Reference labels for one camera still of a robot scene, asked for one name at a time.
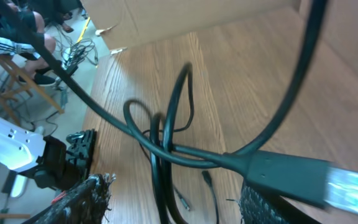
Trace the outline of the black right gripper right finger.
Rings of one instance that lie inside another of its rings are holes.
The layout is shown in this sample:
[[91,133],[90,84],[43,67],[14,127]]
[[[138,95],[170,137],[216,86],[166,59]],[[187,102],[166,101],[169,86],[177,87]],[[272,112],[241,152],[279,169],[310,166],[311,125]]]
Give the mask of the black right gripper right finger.
[[320,224],[281,196],[258,192],[245,183],[238,204],[243,223]]

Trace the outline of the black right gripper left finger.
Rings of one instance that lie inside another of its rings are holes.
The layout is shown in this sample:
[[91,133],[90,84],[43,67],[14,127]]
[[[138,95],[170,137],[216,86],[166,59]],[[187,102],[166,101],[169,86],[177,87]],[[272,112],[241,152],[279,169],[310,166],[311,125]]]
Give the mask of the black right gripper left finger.
[[101,223],[115,179],[115,174],[92,174],[24,224]]

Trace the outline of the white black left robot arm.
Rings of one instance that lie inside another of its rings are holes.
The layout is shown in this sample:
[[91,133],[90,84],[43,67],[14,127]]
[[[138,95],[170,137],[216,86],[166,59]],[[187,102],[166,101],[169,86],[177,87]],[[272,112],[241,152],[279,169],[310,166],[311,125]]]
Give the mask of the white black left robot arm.
[[86,169],[69,161],[65,143],[23,129],[0,117],[0,163],[41,189],[69,190],[85,180]]

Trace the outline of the person's striped sneaker foot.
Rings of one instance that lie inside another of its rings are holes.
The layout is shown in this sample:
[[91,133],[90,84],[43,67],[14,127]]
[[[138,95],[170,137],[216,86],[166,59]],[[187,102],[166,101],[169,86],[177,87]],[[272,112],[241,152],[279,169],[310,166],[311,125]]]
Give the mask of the person's striped sneaker foot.
[[[35,11],[20,11],[13,3],[8,6],[17,14],[19,19],[32,31],[35,37],[49,52],[56,49],[56,40],[45,33],[45,21],[41,14]],[[23,70],[39,86],[52,86],[55,79],[45,75],[51,70],[48,63],[39,55],[33,46],[24,38],[9,19],[0,13],[0,55],[20,55],[26,59]]]

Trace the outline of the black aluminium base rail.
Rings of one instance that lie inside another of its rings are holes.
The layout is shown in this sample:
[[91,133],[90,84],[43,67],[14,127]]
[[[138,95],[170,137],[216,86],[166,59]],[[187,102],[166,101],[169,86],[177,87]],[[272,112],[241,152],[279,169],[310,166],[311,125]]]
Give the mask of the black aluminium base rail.
[[66,161],[80,170],[83,179],[87,179],[90,174],[96,135],[95,129],[87,129],[66,137],[66,141],[70,144],[66,151]]

